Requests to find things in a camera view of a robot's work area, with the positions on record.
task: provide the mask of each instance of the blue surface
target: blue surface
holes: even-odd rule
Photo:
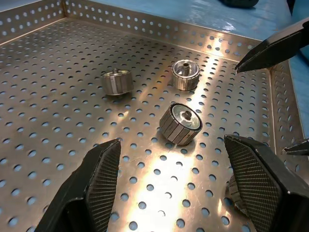
[[[259,0],[251,9],[230,8],[219,0],[96,0],[108,5],[175,19],[204,27],[264,40],[292,23],[286,0]],[[308,0],[296,0],[299,3]],[[34,0],[0,3],[0,11]],[[298,11],[309,11],[299,6]],[[305,135],[309,137],[309,66],[300,55],[292,58],[291,72]]]

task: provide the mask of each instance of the cylindrical metal part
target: cylindrical metal part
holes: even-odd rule
[[[203,123],[196,112],[184,104],[174,103],[160,119],[160,131],[169,141],[187,145],[202,130]]]
[[[173,85],[179,90],[194,89],[199,81],[199,66],[188,59],[179,60],[172,66]]]
[[[107,95],[120,95],[133,90],[132,73],[129,70],[113,69],[101,76],[102,87]]]

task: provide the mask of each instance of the metal tray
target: metal tray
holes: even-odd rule
[[[259,41],[81,0],[45,0],[0,13],[0,230],[34,231],[60,185],[93,146],[121,138],[109,232],[255,231],[231,204],[225,134],[270,146],[309,183],[308,159],[282,148],[303,137],[288,62],[235,74]],[[202,70],[194,91],[171,65]],[[100,75],[132,70],[134,91],[103,93]],[[196,110],[188,146],[162,137],[171,102]]]

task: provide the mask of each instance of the black plastic part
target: black plastic part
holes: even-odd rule
[[[257,232],[308,232],[309,186],[255,140],[225,136],[241,199]]]
[[[283,154],[293,156],[309,156],[309,139],[283,149]]]
[[[309,17],[278,31],[252,48],[236,65],[236,72],[270,68],[309,45]]]
[[[254,7],[259,0],[221,0],[225,5],[231,7],[251,8]]]
[[[62,184],[36,232],[105,232],[116,194],[121,145],[111,140],[88,151]]]

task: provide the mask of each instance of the metal cylinder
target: metal cylinder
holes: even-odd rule
[[[199,81],[199,66],[188,59],[179,60],[172,66],[173,85],[183,91],[194,89]]]
[[[120,95],[133,90],[132,73],[129,70],[113,69],[101,76],[102,87],[107,95]]]
[[[160,119],[160,131],[163,136],[178,145],[189,144],[202,127],[202,120],[197,113],[180,103],[170,105]]]

